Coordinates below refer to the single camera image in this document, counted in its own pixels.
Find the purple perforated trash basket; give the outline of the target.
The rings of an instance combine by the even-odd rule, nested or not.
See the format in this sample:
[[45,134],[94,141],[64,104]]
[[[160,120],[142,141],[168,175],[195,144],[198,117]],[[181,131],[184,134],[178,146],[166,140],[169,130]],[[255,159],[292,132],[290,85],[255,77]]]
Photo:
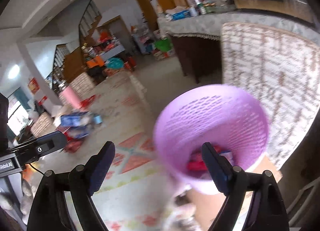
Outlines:
[[268,118],[258,100],[243,89],[221,84],[187,91],[171,101],[153,128],[153,144],[166,169],[180,182],[215,195],[213,181],[187,170],[191,153],[205,142],[230,151],[245,171],[257,167],[267,147]]

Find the red snack wrapper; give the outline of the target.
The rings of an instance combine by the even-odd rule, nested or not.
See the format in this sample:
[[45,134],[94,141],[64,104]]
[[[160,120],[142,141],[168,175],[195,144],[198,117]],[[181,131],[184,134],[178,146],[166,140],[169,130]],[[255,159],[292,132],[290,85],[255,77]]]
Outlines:
[[83,142],[83,139],[69,140],[63,150],[68,153],[75,153],[82,146]]

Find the blue plastic bag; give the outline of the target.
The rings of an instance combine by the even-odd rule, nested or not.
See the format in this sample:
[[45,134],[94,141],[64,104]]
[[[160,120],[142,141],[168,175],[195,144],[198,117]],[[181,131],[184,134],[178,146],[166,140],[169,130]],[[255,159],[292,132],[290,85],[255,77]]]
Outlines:
[[67,135],[72,139],[81,139],[88,136],[93,128],[93,114],[77,112],[60,117],[61,126],[67,128]]

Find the pink thermos bottle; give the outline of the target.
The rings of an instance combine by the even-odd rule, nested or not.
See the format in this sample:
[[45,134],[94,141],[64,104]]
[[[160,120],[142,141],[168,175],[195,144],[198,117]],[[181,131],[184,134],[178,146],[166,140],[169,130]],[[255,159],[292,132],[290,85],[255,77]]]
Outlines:
[[61,96],[75,109],[81,109],[81,100],[71,86],[65,87],[61,91]]

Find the red white carton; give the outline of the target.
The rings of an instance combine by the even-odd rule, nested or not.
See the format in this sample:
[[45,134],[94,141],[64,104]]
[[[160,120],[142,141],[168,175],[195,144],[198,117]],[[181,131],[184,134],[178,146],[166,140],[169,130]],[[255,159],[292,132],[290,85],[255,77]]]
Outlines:
[[[233,154],[230,150],[222,149],[218,145],[214,145],[215,151],[220,155],[225,157],[231,165],[234,165]],[[202,159],[202,154],[200,150],[194,150],[189,157],[187,163],[187,169],[192,172],[201,172],[207,170],[207,167]]]

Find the light blue tape roll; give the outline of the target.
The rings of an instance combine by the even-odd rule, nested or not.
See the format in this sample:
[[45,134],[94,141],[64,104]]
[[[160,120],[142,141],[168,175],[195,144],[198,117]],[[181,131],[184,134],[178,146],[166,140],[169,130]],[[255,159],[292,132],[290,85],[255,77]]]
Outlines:
[[94,124],[102,124],[103,119],[100,115],[94,115],[93,121],[94,121]]

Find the wooden staircase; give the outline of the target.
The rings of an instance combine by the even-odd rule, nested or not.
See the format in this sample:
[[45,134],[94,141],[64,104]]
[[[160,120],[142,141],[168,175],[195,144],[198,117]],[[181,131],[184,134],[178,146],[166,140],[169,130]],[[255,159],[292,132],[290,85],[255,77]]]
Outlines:
[[87,71],[85,61],[87,55],[84,54],[82,48],[94,44],[92,35],[101,19],[100,11],[95,3],[90,0],[78,24],[78,39],[75,41],[77,44],[75,50],[70,51],[67,44],[58,44],[56,46],[53,69],[45,79],[56,94],[60,93],[59,85],[62,81],[71,83],[79,75]]

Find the patterned chair backrest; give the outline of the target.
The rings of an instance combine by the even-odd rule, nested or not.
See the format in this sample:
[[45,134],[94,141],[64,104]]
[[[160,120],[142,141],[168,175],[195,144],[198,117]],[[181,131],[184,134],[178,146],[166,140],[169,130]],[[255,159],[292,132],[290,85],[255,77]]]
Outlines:
[[267,154],[280,168],[319,111],[319,46],[293,32],[231,22],[221,30],[223,82],[244,89],[269,122]]

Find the sideboard with lace cloth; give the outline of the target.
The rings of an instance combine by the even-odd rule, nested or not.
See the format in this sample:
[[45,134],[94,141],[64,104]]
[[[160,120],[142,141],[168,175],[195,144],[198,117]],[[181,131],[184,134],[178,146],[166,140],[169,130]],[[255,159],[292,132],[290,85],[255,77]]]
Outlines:
[[302,36],[319,45],[319,28],[309,22],[271,11],[232,11],[211,13],[180,20],[159,17],[161,37],[168,36],[174,45],[183,74],[200,77],[221,68],[220,38],[223,24],[238,22],[266,25]]

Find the microwave oven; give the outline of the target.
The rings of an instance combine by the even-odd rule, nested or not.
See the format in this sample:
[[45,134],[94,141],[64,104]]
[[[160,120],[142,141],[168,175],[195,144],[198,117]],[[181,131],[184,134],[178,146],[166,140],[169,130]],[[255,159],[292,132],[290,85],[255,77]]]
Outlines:
[[234,0],[239,9],[282,13],[313,23],[313,13],[306,0]]

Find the blue tissue pack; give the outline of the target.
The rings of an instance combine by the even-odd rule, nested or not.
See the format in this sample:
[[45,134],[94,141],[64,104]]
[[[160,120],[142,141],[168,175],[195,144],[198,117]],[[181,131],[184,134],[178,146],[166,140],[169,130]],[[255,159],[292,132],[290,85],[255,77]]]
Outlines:
[[191,17],[189,10],[183,10],[181,12],[172,15],[172,20],[181,20]]

